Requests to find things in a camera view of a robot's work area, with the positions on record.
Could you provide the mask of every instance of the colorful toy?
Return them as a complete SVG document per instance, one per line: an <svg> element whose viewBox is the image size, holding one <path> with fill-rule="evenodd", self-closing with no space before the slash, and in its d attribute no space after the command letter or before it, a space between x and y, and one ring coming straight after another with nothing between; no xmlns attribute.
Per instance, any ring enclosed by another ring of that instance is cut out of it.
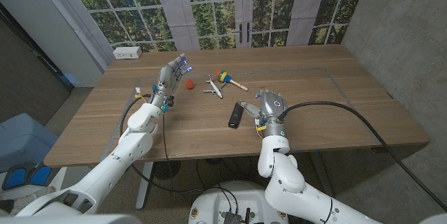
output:
<svg viewBox="0 0 447 224"><path fill-rule="evenodd" d="M186 81L186 87L187 87L188 89L192 89L192 88L194 88L194 83L193 83L193 81L192 81L192 80L187 80L187 81Z"/></svg>
<svg viewBox="0 0 447 224"><path fill-rule="evenodd" d="M230 75L226 71L224 71L224 70L218 70L216 72L216 78L220 82L230 82L230 83L234 84L235 86L243 89L244 91L248 91L249 90L248 88L246 88L245 86L241 85L240 83L237 83L237 82L233 81L231 79Z"/></svg>

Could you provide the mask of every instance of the black cable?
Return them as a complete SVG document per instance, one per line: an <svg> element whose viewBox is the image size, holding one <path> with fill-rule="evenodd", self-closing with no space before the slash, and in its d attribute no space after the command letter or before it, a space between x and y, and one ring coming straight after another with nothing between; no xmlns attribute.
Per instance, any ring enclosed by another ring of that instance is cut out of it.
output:
<svg viewBox="0 0 447 224"><path fill-rule="evenodd" d="M203 183L202 177L200 177L200 173L198 172L198 161L199 160L197 160L197 162L196 162L196 172L197 172L198 179L200 180L200 183L202 184L202 188L203 188L203 190L205 190L205 184Z"/></svg>
<svg viewBox="0 0 447 224"><path fill-rule="evenodd" d="M173 171L170 169L170 163L168 158L168 152L166 151L166 137L165 137L165 114L163 114L163 144L165 146L165 156L166 156L166 162L168 162L168 168L169 168L169 175L170 175L170 187L172 190L174 190L174 176Z"/></svg>
<svg viewBox="0 0 447 224"><path fill-rule="evenodd" d="M131 167L132 167L132 168L135 170L135 172L137 172L138 175L140 175L140 177L141 177L142 179L144 179L147 183L150 183L150 184L156 186L157 188L160 188L161 190L165 190L165 191L169 191L169 192L173 192L173 193L180 193L180 194L181 194L181 193L190 193L190 192L195 192L195 191L200 191L200 192L202 192L202 190L201 190L201 189L198 189L198 188L190 189L190 190L185 190L185 191L171 190L171 189L169 189L169 188L160 186L160 185L156 184L155 182L153 182L152 180L148 179L144 174L142 174L142 173L140 172L140 170L138 170L138 168L137 168L134 164L131 164Z"/></svg>
<svg viewBox="0 0 447 224"><path fill-rule="evenodd" d="M345 109L349 112L351 112L352 114L356 115L357 118L359 118L372 132L372 134L374 134L374 136L376 136L376 138L379 140L379 142L382 144L382 146L385 148L385 150L393 157L393 159L396 161L396 163L398 165L400 165L400 167L444 210L447 212L447 206L430 190L428 189L427 186L425 186L425 184L420 181L418 179L418 177L416 175L414 175L410 169L405 166L402 161L399 160L399 158L396 156L396 154L394 153L394 151L391 149L390 146L388 146L388 144L386 144L385 140L383 140L383 138L377 133L376 129L374 129L374 127L372 127L372 125L368 122L368 120L366 120L366 118L364 118L360 113L358 113L356 110L354 110L351 107L348 107L346 105L342 105L341 103L336 103L336 102L329 102L329 101L313 101L313 102L305 102L305 103L299 103L297 105L294 106L290 106L289 108L287 108L287 110L285 110L281 115L279 115L278 120L282 121L284 119L284 117L287 115L287 113L289 113L291 110L294 110L296 108L299 107L304 107L304 106L308 106L308 105L331 105L331 106L335 106L335 107L340 107L342 109Z"/></svg>
<svg viewBox="0 0 447 224"><path fill-rule="evenodd" d="M234 172L227 166L227 164L226 164L226 162L225 162L225 159L223 159L223 158L222 158L222 163L223 163L223 165L225 165L226 169L228 169L228 170L229 170L229 171L236 177L236 179L239 179L239 180L240 180L239 176L237 176L236 173L234 173Z"/></svg>
<svg viewBox="0 0 447 224"><path fill-rule="evenodd" d="M237 213L239 212L239 206L237 205L237 200L236 200L235 195L232 192L230 192L229 190L226 190L223 187L212 186L211 188L218 188L218 189L221 189L221 190L225 190L225 191L229 192L231 194L231 196L233 196L233 198L235 198L235 201L236 201L236 212L235 212L235 214L237 215Z"/></svg>
<svg viewBox="0 0 447 224"><path fill-rule="evenodd" d="M225 195L226 200L228 200L228 204L230 205L230 210L228 210L228 211L229 211L230 213L232 213L232 211L231 211L231 202L230 202L230 199L228 199L228 196L226 195L225 191L223 190L221 184L218 183L218 185L219 185L219 188L221 189L223 195Z"/></svg>
<svg viewBox="0 0 447 224"><path fill-rule="evenodd" d="M133 100L132 101L132 103L126 108L126 110L124 111L124 113L123 113L123 117L121 118L121 122L119 123L119 132L120 132L120 136L121 135L123 135L123 125L124 125L124 120L125 120L125 118L126 118L126 116L127 116L127 114L129 113L129 110L131 109L131 107L133 106L133 105L135 105L135 103L138 101L138 100L140 100L141 99L141 97L139 97L139 98L136 98L135 100ZM164 139L164 137L165 137L165 133L164 133L164 126L165 126L165 124L164 124L164 115L163 115L163 140L165 140ZM165 154L166 154L166 158L168 158L168 155L167 155L167 153L166 153L166 141L164 141L165 142ZM169 192L172 192L172 193L180 193L180 194L182 194L182 193L190 193L190 192L194 192L194 191L200 191L201 193L203 192L201 189L198 189L198 188L195 188L195 189L191 189L191 190L185 190L185 191L176 191L176 190L174 190L174 189L169 189L169 188L165 188L165 187L163 187L163 186L160 186L160 185L158 185L158 184L156 184L155 182L153 182L152 180L150 180L150 179L148 179L143 173L141 173L138 169L137 169L137 167L132 163L131 164L131 167L138 173L138 175L140 175L140 177L142 178L142 179L144 179L147 183L150 183L150 184L152 184L152 185L154 185L154 186L156 186L157 188L160 188L160 189L162 189L162 190L165 190L165 191L169 191Z"/></svg>

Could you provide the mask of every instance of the white wall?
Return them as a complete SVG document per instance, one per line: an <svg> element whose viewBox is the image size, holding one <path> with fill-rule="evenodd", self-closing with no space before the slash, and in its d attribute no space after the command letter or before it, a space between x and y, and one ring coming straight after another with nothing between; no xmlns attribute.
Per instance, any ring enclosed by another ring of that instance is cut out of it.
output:
<svg viewBox="0 0 447 224"><path fill-rule="evenodd" d="M102 73L51 0L0 2L75 87L94 87Z"/></svg>

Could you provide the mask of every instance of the table leg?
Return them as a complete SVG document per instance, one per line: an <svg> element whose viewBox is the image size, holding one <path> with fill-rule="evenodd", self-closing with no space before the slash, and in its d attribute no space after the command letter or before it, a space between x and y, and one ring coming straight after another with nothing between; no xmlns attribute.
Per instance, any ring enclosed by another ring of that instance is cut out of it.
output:
<svg viewBox="0 0 447 224"><path fill-rule="evenodd" d="M323 159L321 158L320 152L312 151L308 154L312 160L312 164L314 164L316 175L320 179L324 193L329 195L330 197L334 197L334 190L332 189L332 185L330 184L328 173L326 172L326 167L324 165Z"/></svg>
<svg viewBox="0 0 447 224"><path fill-rule="evenodd" d="M151 179L151 173L152 173L152 167L154 166L154 162L146 162L145 166L142 169L142 174L145 175L147 178ZM144 179L141 179L140 181L140 187L138 189L137 194L137 202L135 204L135 207L137 210L142 210L145 208L147 195L149 194L149 188L151 184L149 184Z"/></svg>

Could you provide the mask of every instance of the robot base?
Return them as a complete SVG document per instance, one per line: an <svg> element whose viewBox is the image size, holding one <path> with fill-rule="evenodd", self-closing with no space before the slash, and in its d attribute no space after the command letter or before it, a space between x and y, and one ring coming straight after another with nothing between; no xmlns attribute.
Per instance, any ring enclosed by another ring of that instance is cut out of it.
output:
<svg viewBox="0 0 447 224"><path fill-rule="evenodd" d="M221 187L236 197L239 206L237 215L234 214L236 201L233 196L224 191L231 203L230 214L230 206L222 190L210 188L194 201L189 212L189 224L240 223L246 217L247 208L250 208L249 223L288 223L287 215L271 207L265 200L262 186L250 181L226 181L221 183Z"/></svg>

